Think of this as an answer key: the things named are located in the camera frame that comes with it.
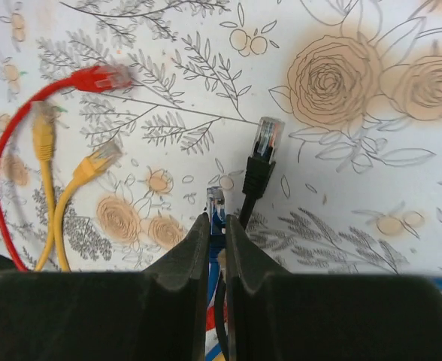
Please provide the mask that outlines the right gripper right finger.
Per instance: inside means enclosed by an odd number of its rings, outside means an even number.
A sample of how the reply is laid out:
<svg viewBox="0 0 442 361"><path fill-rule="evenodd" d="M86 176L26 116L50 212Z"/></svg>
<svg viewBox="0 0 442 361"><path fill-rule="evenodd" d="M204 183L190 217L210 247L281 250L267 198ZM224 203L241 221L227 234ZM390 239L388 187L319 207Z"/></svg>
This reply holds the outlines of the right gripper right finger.
<svg viewBox="0 0 442 361"><path fill-rule="evenodd" d="M442 360L442 293L428 278L288 272L226 224L232 360Z"/></svg>

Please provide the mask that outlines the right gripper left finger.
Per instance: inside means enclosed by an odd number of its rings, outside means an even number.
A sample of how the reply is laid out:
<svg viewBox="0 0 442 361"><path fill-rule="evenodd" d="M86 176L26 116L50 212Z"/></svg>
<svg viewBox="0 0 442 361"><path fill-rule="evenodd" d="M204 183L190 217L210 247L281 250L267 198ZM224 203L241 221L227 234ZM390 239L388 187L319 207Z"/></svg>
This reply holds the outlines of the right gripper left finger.
<svg viewBox="0 0 442 361"><path fill-rule="evenodd" d="M0 272L0 360L202 360L210 221L140 272Z"/></svg>

